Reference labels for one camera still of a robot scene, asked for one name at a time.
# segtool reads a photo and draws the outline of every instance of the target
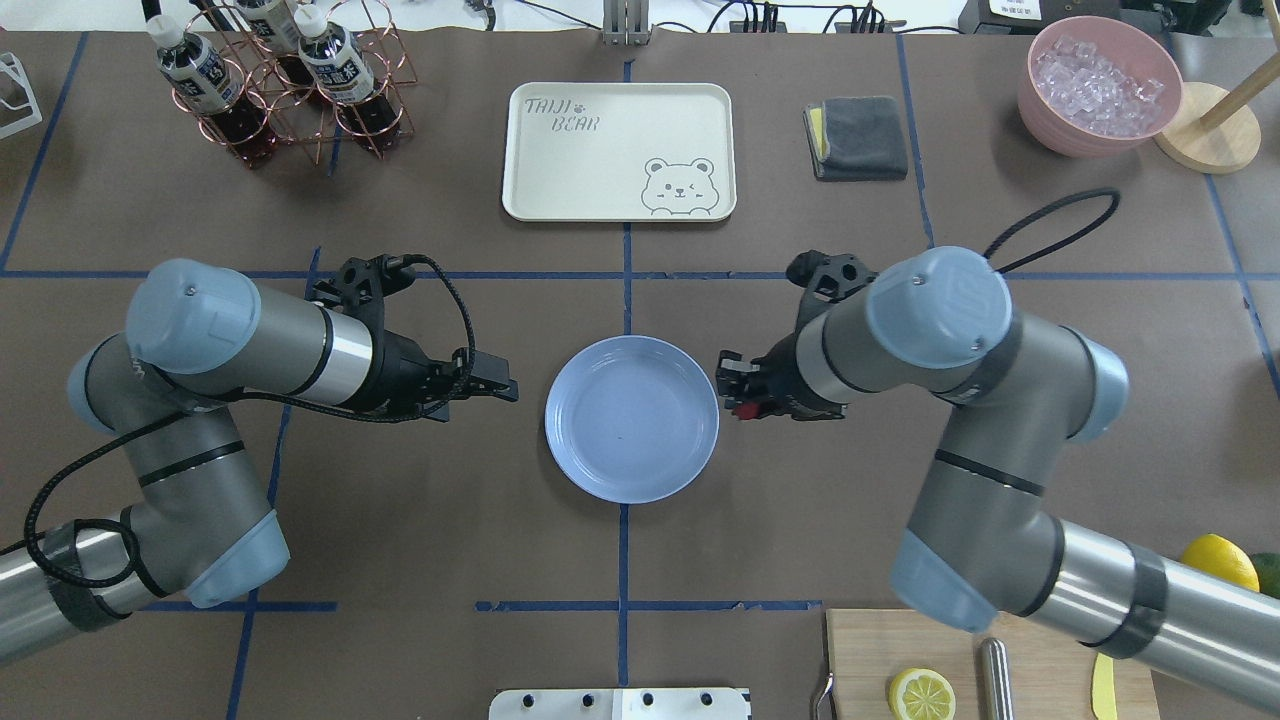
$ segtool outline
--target wooden round base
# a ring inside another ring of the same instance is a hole
[[[1204,129],[1199,119],[1226,91],[1203,82],[1183,83],[1183,106],[1156,145],[1183,165],[1202,173],[1234,173],[1253,161],[1262,145],[1262,128],[1248,106],[1213,129]]]

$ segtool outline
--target bear face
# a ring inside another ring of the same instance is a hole
[[[712,182],[716,167],[705,158],[687,165],[669,164],[654,158],[644,164],[649,182],[640,201],[654,215],[710,215],[719,202],[719,192]]]

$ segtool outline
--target blue plate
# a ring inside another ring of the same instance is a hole
[[[653,502],[684,488],[707,466],[718,433],[707,373],[652,337],[611,337],[582,350],[547,398],[556,462],[611,502]]]

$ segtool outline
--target brown table surface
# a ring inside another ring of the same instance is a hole
[[[1265,143],[1208,179],[1152,143],[1100,160],[1027,133],[1014,88],[1029,40],[707,36],[643,49],[590,31],[408,33],[416,136],[385,161],[346,143],[320,168],[282,151],[246,172],[170,104],[141,35],[4,33],[46,122],[0,142],[0,537],[50,474],[102,442],[67,372],[116,332],[146,270],[174,256],[292,293],[348,256],[426,252],[458,274],[481,350],[521,401],[471,400],[440,424],[369,427],[244,404],[293,560],[236,603],[172,598],[0,670],[0,717],[484,717],[495,691],[735,685],[756,717],[795,719],[822,669],[823,607],[897,607],[888,569],[947,407],[916,389],[842,423],[724,416],[690,487],[652,505],[595,500],[558,470],[543,407],[559,368],[609,336],[657,336],[709,373],[791,327],[781,270],[810,247],[872,268],[929,246],[982,250],[1062,195],[1111,184],[1115,218],[1010,275],[1025,310],[1128,365],[1103,438],[1070,447],[1046,509],[1178,556],[1196,536],[1280,550],[1280,92]],[[1174,38],[1189,79],[1231,86],[1270,41]],[[522,224],[500,208],[506,108],[529,81],[716,82],[733,100],[739,202],[716,224]],[[905,182],[818,183],[800,111],[890,95]],[[1079,227],[1064,211],[1002,250]],[[315,272],[311,272],[315,259]],[[429,354],[461,345],[438,283],[388,327]],[[122,455],[76,475],[45,524],[136,502]],[[1261,717],[1157,676],[1167,719]]]

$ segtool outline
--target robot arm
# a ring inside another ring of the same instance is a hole
[[[1018,311],[1004,278],[964,249],[937,247],[879,277],[851,256],[797,265],[788,275],[809,292],[796,333],[751,363],[722,352],[718,389],[744,419],[837,419],[900,384],[955,406],[893,565],[904,602],[974,633],[1005,610],[1280,710],[1280,601],[1041,509],[1064,443],[1088,442],[1120,415],[1119,357]],[[828,300],[820,313],[815,296]]]
[[[125,332],[86,355],[68,379],[73,407],[97,429],[124,436],[166,423],[124,446],[143,501],[110,520],[129,528],[137,547],[77,523],[40,544],[72,577],[120,574],[131,556],[133,571],[84,587],[46,573],[24,548],[0,555],[0,664],[178,591],[211,607],[284,569],[289,551],[275,510],[224,402],[259,395],[243,388],[374,421],[447,420],[443,402],[475,395],[515,401],[506,360],[468,348],[431,360],[383,328],[383,297],[413,282],[412,261],[352,259],[316,286],[317,304],[192,260],[152,270]]]

